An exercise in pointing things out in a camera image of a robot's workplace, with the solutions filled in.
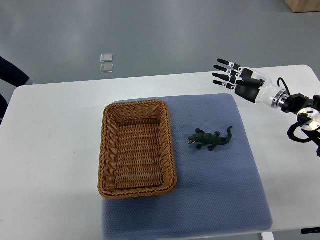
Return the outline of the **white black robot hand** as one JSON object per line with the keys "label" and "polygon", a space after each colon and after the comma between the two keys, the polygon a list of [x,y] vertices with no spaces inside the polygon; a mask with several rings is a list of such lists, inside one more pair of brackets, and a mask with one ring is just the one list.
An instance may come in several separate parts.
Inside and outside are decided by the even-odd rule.
{"label": "white black robot hand", "polygon": [[274,109],[282,107],[289,92],[274,85],[271,79],[249,67],[224,59],[217,59],[213,67],[219,72],[212,73],[213,83],[233,91],[251,103],[264,103]]}

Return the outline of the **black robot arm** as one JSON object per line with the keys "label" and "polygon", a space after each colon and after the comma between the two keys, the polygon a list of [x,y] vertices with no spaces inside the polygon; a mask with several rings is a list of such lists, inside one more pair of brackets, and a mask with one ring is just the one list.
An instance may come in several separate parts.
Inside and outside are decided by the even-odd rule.
{"label": "black robot arm", "polygon": [[[314,142],[320,145],[320,96],[314,95],[308,98],[302,94],[294,94],[282,100],[279,104],[285,113],[296,115],[296,123],[291,125],[287,131],[287,136],[297,143]],[[302,139],[295,135],[295,131],[301,131],[307,136]]]}

